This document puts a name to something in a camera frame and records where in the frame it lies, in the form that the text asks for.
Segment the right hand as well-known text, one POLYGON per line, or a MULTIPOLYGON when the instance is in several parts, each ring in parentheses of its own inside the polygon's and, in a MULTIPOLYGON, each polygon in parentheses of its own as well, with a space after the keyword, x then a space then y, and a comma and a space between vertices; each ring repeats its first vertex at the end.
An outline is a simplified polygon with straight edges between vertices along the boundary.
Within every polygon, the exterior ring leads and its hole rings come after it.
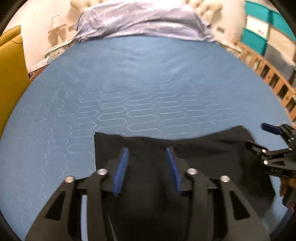
POLYGON ((280 196, 285 196, 288 187, 292 187, 293 189, 296 189, 296 179, 281 178, 280 182, 281 182, 280 196))

